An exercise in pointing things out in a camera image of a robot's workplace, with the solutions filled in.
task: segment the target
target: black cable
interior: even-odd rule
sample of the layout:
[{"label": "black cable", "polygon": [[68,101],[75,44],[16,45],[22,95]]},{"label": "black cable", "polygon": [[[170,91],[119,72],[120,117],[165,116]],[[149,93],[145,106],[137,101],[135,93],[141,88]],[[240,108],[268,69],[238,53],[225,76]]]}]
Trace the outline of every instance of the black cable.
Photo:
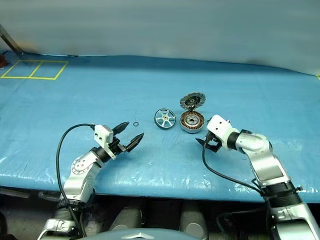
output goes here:
[{"label": "black cable", "polygon": [[202,161],[203,161],[204,166],[205,166],[210,172],[218,175],[218,176],[221,177],[221,178],[224,178],[224,179],[227,179],[227,180],[229,180],[229,181],[231,181],[231,182],[234,182],[234,183],[236,183],[236,184],[240,184],[240,185],[243,185],[243,186],[245,186],[245,187],[247,187],[247,188],[253,189],[253,190],[257,191],[261,196],[263,196],[263,192],[262,192],[261,190],[259,190],[258,188],[255,188],[254,186],[251,186],[250,184],[247,184],[247,183],[245,183],[245,182],[243,182],[243,181],[240,181],[240,180],[234,179],[234,178],[232,178],[232,177],[229,177],[229,176],[227,176],[227,175],[224,175],[224,174],[222,174],[222,173],[214,170],[213,168],[211,168],[211,167],[207,164],[207,162],[206,162],[206,156],[205,156],[206,146],[207,146],[207,142],[205,142],[205,143],[203,144],[203,147],[202,147]]},{"label": "black cable", "polygon": [[226,216],[230,216],[230,215],[234,215],[234,214],[253,214],[253,213],[261,212],[261,211],[263,211],[265,209],[266,209],[266,205],[263,205],[261,207],[258,207],[258,208],[255,208],[255,209],[251,209],[251,210],[223,212],[223,213],[220,213],[218,216],[216,216],[215,221],[216,221],[216,224],[217,224],[220,232],[222,232],[222,234],[226,235],[226,231],[225,231],[224,227],[220,223],[220,218],[221,217],[226,217]]},{"label": "black cable", "polygon": [[82,218],[83,218],[83,211],[80,213],[80,228],[81,228],[81,231],[82,231],[82,235],[84,236],[84,237],[86,237],[87,236],[87,233],[86,233],[86,230],[85,230],[85,227],[84,227],[84,223],[83,223],[83,220],[82,220]]},{"label": "black cable", "polygon": [[270,216],[270,203],[269,201],[267,200],[265,202],[266,204],[266,211],[265,211],[265,228],[266,228],[266,232],[271,235],[271,232],[270,232],[270,224],[269,224],[269,216]]},{"label": "black cable", "polygon": [[60,189],[60,192],[63,196],[63,199],[64,201],[66,202],[67,204],[67,208],[72,216],[72,219],[75,223],[75,226],[76,228],[79,230],[80,232],[80,235],[82,237],[86,237],[86,232],[83,232],[82,229],[81,229],[81,225],[74,213],[74,211],[72,210],[72,207],[70,206],[70,202],[66,196],[66,193],[64,191],[64,188],[62,186],[62,183],[61,183],[61,176],[60,176],[60,164],[59,164],[59,156],[60,156],[60,150],[61,150],[61,145],[62,145],[62,142],[64,141],[66,135],[72,130],[72,129],[75,129],[75,128],[78,128],[78,127],[81,127],[81,126],[88,126],[88,127],[91,127],[93,130],[95,129],[95,125],[94,124],[88,124],[88,123],[82,123],[82,124],[77,124],[77,125],[74,125],[72,127],[70,127],[67,131],[64,132],[64,134],[62,135],[60,141],[59,141],[59,144],[58,144],[58,147],[57,147],[57,150],[56,150],[56,155],[55,155],[55,167],[56,167],[56,177],[57,177],[57,181],[58,181],[58,186],[59,186],[59,189]]},{"label": "black cable", "polygon": [[263,192],[263,190],[261,189],[261,187],[258,185],[258,183],[257,183],[257,179],[252,179],[251,180],[251,182],[261,191],[261,192]]}]

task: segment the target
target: circular metal disc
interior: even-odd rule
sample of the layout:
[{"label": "circular metal disc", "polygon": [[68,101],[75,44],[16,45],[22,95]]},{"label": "circular metal disc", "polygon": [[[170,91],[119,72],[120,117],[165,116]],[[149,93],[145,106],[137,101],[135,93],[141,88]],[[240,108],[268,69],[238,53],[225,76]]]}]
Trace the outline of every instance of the circular metal disc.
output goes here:
[{"label": "circular metal disc", "polygon": [[154,115],[155,124],[161,129],[170,129],[176,123],[175,114],[166,108],[161,108]]},{"label": "circular metal disc", "polygon": [[180,106],[187,110],[193,110],[202,106],[206,101],[206,96],[202,92],[191,92],[180,100]]}]

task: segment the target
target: cable connector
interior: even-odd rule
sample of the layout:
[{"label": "cable connector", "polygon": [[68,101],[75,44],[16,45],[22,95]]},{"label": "cable connector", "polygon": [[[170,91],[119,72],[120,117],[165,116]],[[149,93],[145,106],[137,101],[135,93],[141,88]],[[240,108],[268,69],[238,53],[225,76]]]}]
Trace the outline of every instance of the cable connector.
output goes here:
[{"label": "cable connector", "polygon": [[205,135],[204,137],[204,141],[206,143],[209,143],[210,141],[212,141],[215,137],[215,134],[213,134],[211,131],[208,131],[208,133]]},{"label": "cable connector", "polygon": [[91,128],[93,131],[95,130],[95,126],[96,126],[96,125],[95,125],[95,124],[93,124],[93,123],[92,123],[92,124],[90,124],[90,128]]}]

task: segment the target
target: copper coil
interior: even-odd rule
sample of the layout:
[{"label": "copper coil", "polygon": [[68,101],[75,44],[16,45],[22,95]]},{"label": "copper coil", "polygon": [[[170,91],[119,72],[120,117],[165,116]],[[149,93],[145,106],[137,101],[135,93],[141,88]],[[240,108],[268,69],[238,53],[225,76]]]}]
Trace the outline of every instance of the copper coil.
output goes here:
[{"label": "copper coil", "polygon": [[[189,116],[195,116],[198,119],[198,122],[194,125],[187,124],[186,119]],[[186,128],[195,130],[195,129],[202,128],[202,126],[205,123],[205,118],[204,118],[204,116],[202,116],[200,113],[198,113],[196,111],[186,111],[181,115],[180,121],[181,121],[181,124],[183,126],[185,126]]]}]

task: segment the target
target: gray wall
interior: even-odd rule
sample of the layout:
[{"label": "gray wall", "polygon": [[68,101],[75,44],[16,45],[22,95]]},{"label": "gray wall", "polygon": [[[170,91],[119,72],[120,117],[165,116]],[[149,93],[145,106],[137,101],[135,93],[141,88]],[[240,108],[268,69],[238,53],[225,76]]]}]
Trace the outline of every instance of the gray wall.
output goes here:
[{"label": "gray wall", "polygon": [[0,24],[28,52],[199,59],[320,73],[319,0],[0,2]]}]

